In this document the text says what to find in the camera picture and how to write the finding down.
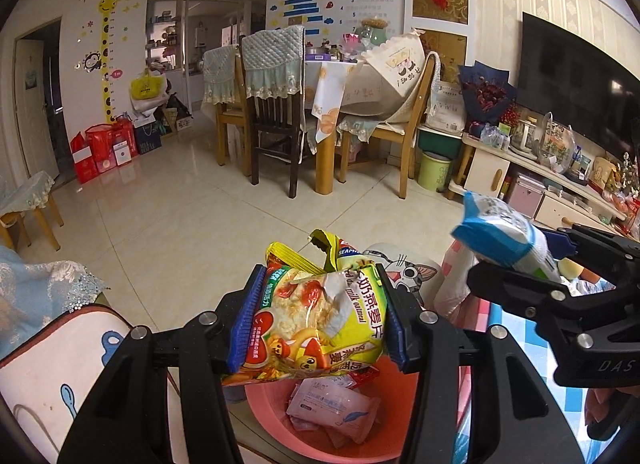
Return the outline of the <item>green trash bin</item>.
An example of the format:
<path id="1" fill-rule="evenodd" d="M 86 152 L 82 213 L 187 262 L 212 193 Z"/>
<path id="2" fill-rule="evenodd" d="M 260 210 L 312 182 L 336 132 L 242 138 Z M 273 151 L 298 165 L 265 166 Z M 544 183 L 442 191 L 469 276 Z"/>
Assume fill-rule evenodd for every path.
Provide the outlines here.
<path id="1" fill-rule="evenodd" d="M 451 159 L 433 152 L 422 152 L 418 184 L 422 189 L 441 192 L 449 175 Z"/>

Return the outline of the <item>blue green white packet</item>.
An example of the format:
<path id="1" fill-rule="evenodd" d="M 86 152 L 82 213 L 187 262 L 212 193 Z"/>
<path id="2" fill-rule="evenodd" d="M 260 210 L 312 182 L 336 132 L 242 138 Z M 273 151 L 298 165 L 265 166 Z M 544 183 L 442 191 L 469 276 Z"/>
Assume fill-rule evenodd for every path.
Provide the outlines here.
<path id="1" fill-rule="evenodd" d="M 478 259 L 560 283 L 558 265 L 541 229 L 502 199 L 475 192 L 463 197 L 464 215 L 452 236 Z"/>

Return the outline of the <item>dark flower bouquet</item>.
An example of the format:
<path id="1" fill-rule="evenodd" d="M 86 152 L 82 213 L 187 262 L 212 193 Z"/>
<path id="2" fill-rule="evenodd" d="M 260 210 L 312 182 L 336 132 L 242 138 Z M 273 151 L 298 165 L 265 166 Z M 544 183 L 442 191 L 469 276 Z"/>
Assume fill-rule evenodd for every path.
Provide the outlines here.
<path id="1" fill-rule="evenodd" d="M 478 60 L 472 66 L 459 65 L 458 76 L 468 121 L 496 125 L 515 102 L 515 86 L 510 72 L 493 68 Z"/>

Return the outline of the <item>yellow shopping bag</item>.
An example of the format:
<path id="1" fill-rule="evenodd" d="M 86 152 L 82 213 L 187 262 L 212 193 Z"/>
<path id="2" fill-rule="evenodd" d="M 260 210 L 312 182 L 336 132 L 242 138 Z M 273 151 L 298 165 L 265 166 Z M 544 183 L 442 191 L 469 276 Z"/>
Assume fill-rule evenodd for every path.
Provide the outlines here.
<path id="1" fill-rule="evenodd" d="M 130 82 L 130 96 L 134 101 L 148 101 L 163 92 L 164 77 L 145 68 L 140 76 Z"/>

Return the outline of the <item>pink storage box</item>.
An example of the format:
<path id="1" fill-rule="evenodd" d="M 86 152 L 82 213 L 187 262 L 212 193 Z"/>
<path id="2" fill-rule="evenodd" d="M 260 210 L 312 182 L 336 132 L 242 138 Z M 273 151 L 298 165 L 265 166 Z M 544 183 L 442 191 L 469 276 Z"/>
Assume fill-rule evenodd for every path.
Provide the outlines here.
<path id="1" fill-rule="evenodd" d="M 519 173 L 506 193 L 506 203 L 521 215 L 533 219 L 544 198 L 544 184 Z"/>

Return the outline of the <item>grey white plastic wrapper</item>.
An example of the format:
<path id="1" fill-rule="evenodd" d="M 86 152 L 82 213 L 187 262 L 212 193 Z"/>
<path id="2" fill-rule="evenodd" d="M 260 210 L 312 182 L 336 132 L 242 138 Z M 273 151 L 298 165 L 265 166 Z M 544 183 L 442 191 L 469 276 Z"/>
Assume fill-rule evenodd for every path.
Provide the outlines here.
<path id="1" fill-rule="evenodd" d="M 376 421 L 380 404 L 380 398 L 355 392 L 329 377 L 307 378 L 296 388 L 286 414 L 332 428 L 355 444 L 362 444 Z"/>

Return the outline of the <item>red gift boxes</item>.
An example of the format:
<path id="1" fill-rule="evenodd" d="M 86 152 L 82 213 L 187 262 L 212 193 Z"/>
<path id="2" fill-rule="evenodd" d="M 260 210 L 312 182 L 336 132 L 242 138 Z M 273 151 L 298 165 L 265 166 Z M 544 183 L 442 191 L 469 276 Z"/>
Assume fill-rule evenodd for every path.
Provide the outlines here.
<path id="1" fill-rule="evenodd" d="M 128 164 L 137 155 L 134 126 L 127 118 L 78 132 L 70 141 L 76 178 L 87 183 L 102 173 Z"/>

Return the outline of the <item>black television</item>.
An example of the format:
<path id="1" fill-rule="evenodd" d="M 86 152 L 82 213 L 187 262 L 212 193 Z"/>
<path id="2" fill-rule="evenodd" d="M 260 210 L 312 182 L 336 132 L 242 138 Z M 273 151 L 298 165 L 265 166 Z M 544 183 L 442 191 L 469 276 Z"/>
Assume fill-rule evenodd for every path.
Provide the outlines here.
<path id="1" fill-rule="evenodd" d="M 621 158 L 639 150 L 639 79 L 588 41 L 525 13 L 518 105 Z"/>

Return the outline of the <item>yellow oatmeal snack bag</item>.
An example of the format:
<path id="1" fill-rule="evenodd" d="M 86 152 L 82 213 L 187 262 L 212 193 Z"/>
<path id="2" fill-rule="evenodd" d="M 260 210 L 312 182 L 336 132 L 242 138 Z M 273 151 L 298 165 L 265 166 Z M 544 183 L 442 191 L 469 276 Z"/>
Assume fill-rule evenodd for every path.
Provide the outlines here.
<path id="1" fill-rule="evenodd" d="M 269 245 L 244 358 L 224 386 L 342 376 L 382 356 L 387 298 L 374 261 L 326 230 L 310 241 L 326 255 L 321 267 Z"/>

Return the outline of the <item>blue checked tablecloth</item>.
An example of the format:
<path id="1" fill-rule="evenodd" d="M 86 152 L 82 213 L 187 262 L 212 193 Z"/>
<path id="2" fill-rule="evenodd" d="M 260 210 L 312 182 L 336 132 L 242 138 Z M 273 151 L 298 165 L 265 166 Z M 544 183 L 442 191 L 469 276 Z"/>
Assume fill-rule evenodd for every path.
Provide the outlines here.
<path id="1" fill-rule="evenodd" d="M 585 463 L 639 461 L 639 385 L 626 388 L 576 388 L 555 383 L 556 361 L 533 321 L 491 303 L 491 322 L 513 335 L 532 362 L 576 441 Z"/>

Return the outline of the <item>light wooden chair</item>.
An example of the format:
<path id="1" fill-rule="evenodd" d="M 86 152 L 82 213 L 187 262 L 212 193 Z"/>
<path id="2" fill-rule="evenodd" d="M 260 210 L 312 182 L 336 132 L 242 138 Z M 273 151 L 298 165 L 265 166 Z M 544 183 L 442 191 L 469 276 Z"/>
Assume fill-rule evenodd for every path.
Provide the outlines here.
<path id="1" fill-rule="evenodd" d="M 242 172 L 250 176 L 250 112 L 248 111 L 241 48 L 228 44 L 208 50 L 202 60 L 204 96 L 201 110 L 215 117 L 219 166 L 229 155 L 228 127 L 234 126 L 241 135 Z"/>

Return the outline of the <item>cat shaped floor mat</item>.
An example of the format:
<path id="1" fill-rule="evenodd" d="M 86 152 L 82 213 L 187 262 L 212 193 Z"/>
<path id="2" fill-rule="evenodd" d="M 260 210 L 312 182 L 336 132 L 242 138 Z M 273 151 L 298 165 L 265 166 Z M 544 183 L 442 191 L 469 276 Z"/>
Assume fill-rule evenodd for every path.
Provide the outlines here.
<path id="1" fill-rule="evenodd" d="M 435 296 L 444 280 L 439 263 L 389 243 L 372 244 L 362 253 L 384 267 L 394 288 L 408 291 L 424 309 L 433 308 Z"/>

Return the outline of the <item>wooden chair with tote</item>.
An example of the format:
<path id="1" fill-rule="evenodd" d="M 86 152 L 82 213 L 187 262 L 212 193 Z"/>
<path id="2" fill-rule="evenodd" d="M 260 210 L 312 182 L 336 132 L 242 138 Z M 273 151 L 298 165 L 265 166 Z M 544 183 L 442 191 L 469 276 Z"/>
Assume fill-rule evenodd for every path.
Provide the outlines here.
<path id="1" fill-rule="evenodd" d="M 416 130 L 439 68 L 439 55 L 425 51 L 422 34 L 422 29 L 413 28 L 359 54 L 357 86 L 372 88 L 374 99 L 342 108 L 337 125 L 341 137 L 338 181 L 346 181 L 349 153 L 356 141 L 387 141 L 400 146 L 398 196 L 407 197 L 408 181 L 414 177 Z"/>

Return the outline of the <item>small wooden stool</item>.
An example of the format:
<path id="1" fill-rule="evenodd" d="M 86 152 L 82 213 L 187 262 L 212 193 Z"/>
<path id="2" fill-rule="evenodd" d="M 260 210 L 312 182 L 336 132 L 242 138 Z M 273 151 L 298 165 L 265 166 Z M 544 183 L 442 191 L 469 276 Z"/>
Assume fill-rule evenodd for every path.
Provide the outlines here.
<path id="1" fill-rule="evenodd" d="M 17 242 L 14 241 L 10 232 L 10 228 L 14 225 L 26 239 L 27 245 L 32 245 L 24 224 L 26 213 L 35 215 L 40 229 L 53 249 L 55 251 L 61 249 L 61 245 L 44 215 L 44 211 L 48 209 L 58 226 L 64 225 L 58 204 L 52 195 L 53 185 L 54 180 L 45 171 L 37 172 L 12 193 L 6 189 L 6 180 L 1 179 L 1 237 L 10 250 L 16 251 L 17 247 Z"/>

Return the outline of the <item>cream TV cabinet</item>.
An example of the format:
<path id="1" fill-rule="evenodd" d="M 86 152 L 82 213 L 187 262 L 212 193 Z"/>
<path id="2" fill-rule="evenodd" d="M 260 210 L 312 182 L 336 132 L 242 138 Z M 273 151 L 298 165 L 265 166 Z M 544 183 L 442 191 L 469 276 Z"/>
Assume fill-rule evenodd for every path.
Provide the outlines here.
<path id="1" fill-rule="evenodd" d="M 467 191 L 499 197 L 536 224 L 552 229 L 578 223 L 612 232 L 625 218 L 592 187 L 465 133 L 448 192 L 462 195 Z"/>

